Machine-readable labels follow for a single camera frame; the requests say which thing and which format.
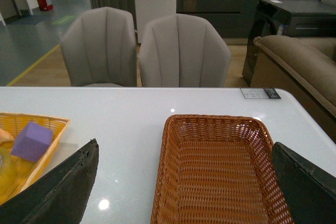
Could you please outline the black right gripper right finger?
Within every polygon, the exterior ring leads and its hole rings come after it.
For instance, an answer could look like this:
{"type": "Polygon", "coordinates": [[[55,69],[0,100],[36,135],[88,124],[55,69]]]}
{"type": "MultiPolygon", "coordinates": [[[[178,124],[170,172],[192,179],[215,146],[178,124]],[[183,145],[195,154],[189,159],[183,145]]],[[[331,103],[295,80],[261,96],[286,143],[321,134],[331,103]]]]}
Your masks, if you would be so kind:
{"type": "Polygon", "coordinates": [[[335,177],[280,142],[271,159],[294,222],[335,223],[335,177]]]}

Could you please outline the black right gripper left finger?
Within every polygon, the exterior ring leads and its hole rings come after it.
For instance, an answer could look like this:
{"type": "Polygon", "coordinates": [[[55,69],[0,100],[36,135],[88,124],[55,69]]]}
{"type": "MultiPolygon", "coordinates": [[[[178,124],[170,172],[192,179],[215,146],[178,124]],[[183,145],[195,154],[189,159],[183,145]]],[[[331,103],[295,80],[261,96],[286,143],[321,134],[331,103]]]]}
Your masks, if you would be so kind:
{"type": "Polygon", "coordinates": [[[95,183],[96,139],[1,205],[1,223],[80,223],[95,183]]]}

